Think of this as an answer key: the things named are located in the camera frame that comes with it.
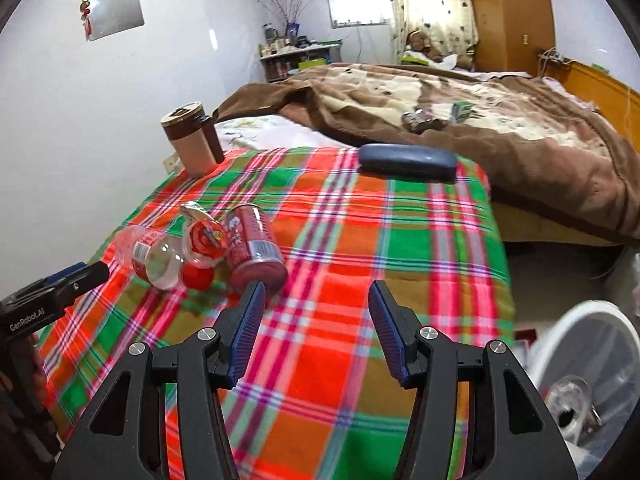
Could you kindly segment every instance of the bottle label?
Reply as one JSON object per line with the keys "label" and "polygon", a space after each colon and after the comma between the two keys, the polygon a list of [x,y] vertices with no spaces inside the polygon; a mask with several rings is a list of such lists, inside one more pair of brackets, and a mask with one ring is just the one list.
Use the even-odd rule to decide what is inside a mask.
{"label": "bottle label", "polygon": [[150,282],[149,276],[146,273],[146,263],[149,258],[151,247],[164,236],[165,233],[162,231],[148,231],[144,233],[133,246],[133,271],[136,273],[137,277],[145,280],[147,283]]}

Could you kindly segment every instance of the green object on headboard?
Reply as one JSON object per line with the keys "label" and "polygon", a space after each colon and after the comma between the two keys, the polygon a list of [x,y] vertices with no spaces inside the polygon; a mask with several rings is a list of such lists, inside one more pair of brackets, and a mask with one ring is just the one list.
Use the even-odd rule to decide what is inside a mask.
{"label": "green object on headboard", "polygon": [[322,66],[322,65],[326,65],[326,59],[325,58],[310,59],[309,61],[300,61],[298,63],[298,68],[300,70],[304,70],[305,68],[311,68],[313,66]]}

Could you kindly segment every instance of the blue gripper pad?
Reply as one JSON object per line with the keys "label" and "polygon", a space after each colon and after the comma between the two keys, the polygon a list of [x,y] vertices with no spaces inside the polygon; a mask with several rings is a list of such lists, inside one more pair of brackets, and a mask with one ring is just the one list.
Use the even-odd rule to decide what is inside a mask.
{"label": "blue gripper pad", "polygon": [[385,355],[391,376],[400,386],[408,387],[412,373],[411,363],[417,360],[417,343],[414,331],[420,329],[420,322],[410,310],[409,320],[402,312],[405,307],[394,300],[386,283],[376,280],[369,287],[369,313],[378,334],[380,346]]}
{"label": "blue gripper pad", "polygon": [[266,294],[262,282],[255,287],[254,293],[249,298],[244,314],[238,325],[230,345],[229,372],[227,376],[235,385],[246,372],[254,348],[255,336],[262,320]]}

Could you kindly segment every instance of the barcode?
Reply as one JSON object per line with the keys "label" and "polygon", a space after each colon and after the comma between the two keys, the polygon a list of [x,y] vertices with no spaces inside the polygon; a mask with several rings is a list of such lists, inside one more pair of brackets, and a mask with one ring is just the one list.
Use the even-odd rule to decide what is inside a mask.
{"label": "barcode", "polygon": [[264,240],[249,240],[249,252],[251,257],[262,260],[278,260],[282,261],[280,249],[273,242],[265,242]]}
{"label": "barcode", "polygon": [[141,264],[146,264],[146,257],[151,250],[151,246],[143,244],[142,242],[136,242],[133,246],[133,259]]}

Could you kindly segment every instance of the floor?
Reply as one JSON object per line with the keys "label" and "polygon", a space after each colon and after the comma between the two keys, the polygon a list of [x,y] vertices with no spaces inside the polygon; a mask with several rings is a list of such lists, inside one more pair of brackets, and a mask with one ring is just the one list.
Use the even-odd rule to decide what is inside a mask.
{"label": "floor", "polygon": [[507,244],[516,330],[535,328],[540,336],[571,307],[605,300],[604,279],[617,250],[552,243]]}

